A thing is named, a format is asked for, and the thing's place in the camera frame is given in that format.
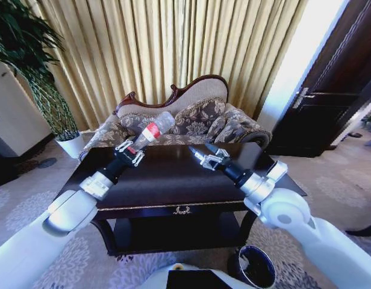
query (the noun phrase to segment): dark wooden door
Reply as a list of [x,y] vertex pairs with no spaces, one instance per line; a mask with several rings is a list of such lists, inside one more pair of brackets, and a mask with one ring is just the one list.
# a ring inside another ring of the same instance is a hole
[[370,99],[371,0],[351,0],[274,130],[267,151],[320,155]]

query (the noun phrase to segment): sofa armrest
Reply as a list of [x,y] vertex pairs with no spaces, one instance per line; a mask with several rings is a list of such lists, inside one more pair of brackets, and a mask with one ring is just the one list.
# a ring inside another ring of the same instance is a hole
[[242,110],[231,106],[225,111],[225,116],[226,125],[215,138],[215,143],[256,142],[262,149],[269,145],[272,138],[271,132],[262,128]]
[[78,159],[81,162],[91,148],[118,146],[131,135],[134,135],[133,132],[122,127],[117,116],[111,115],[80,152]]

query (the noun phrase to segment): gray carpet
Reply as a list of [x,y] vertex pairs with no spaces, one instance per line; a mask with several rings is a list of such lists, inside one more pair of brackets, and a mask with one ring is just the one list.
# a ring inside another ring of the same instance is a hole
[[[371,224],[371,148],[364,146],[371,134],[362,133],[363,138],[347,138],[336,150],[318,158],[280,158],[288,164],[290,176],[307,192],[312,214],[341,230]],[[46,209],[77,165],[53,141],[36,160],[46,158],[56,158],[57,162],[35,168],[0,187],[0,245]],[[371,254],[371,238],[353,240]],[[334,288],[306,259],[299,244],[281,230],[268,229],[256,221],[248,244],[262,248],[273,260],[278,274],[275,288]],[[107,256],[101,236],[89,225],[68,244],[34,288],[136,288],[154,270],[175,261],[225,271],[233,251],[224,248],[116,259]]]

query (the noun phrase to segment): lower table shelf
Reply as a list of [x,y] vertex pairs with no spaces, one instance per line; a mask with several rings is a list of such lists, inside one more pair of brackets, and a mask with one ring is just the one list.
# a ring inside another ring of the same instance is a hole
[[233,212],[118,219],[114,237],[115,255],[236,247],[245,242]]

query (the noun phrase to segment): floral upholstery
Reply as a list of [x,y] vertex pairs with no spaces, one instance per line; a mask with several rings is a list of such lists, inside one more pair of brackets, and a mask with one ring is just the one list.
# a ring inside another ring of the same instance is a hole
[[120,124],[123,128],[133,131],[135,135],[139,135],[147,125],[154,121],[154,119],[155,116],[148,116],[140,113],[128,113],[120,118]]
[[[139,135],[155,115],[154,111],[151,115],[128,113],[120,118],[112,114],[85,146],[79,160],[83,160],[90,148],[117,146],[127,138]],[[150,145],[254,141],[265,149],[271,140],[270,132],[265,131],[242,110],[224,103],[221,98],[198,101],[180,111],[175,120],[174,128]]]
[[247,116],[242,110],[231,107],[224,114],[226,124],[221,133],[215,138],[215,143],[238,143],[254,141],[266,148],[271,140],[271,133],[264,130],[256,121]]
[[200,145],[207,141],[207,135],[165,134],[150,143],[150,146]]
[[222,98],[210,98],[197,101],[180,111],[175,116],[172,134],[203,135],[212,123],[224,112],[226,103]]
[[213,143],[216,137],[222,132],[227,122],[225,115],[219,116],[211,125],[207,132],[207,140],[209,143]]

